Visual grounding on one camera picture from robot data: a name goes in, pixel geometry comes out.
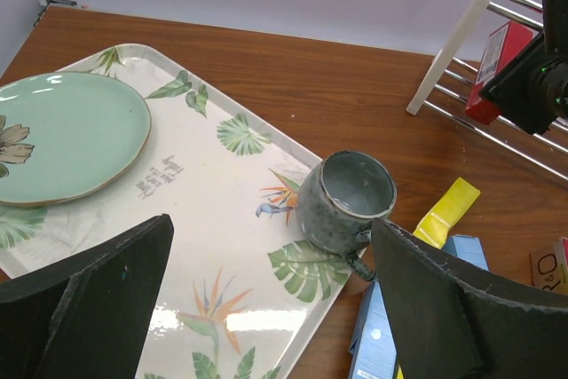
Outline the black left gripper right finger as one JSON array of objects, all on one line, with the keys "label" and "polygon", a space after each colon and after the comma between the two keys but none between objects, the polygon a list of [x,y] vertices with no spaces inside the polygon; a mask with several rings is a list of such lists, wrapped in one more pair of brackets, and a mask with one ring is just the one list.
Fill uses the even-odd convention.
[{"label": "black left gripper right finger", "polygon": [[406,378],[565,378],[567,298],[454,257],[388,220],[375,268]]}]

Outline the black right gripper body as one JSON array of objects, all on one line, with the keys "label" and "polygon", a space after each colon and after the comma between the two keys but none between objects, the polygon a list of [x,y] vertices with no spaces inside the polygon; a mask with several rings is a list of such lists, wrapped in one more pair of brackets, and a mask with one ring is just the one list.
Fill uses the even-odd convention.
[{"label": "black right gripper body", "polygon": [[543,30],[480,94],[528,134],[567,117],[567,0],[543,0]]}]

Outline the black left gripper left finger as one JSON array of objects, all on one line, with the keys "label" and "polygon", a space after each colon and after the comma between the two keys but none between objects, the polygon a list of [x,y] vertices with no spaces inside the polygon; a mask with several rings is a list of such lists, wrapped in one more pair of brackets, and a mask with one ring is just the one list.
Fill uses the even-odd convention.
[{"label": "black left gripper left finger", "polygon": [[1,285],[3,378],[132,378],[170,256],[167,214]]}]

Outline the yellow toothpaste box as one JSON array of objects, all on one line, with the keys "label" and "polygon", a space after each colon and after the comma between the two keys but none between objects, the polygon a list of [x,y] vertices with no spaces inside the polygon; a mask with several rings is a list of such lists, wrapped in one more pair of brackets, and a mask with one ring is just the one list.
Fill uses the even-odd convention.
[{"label": "yellow toothpaste box", "polygon": [[434,248],[442,249],[451,229],[467,213],[480,191],[463,178],[457,178],[444,195],[419,221],[413,236]]}]

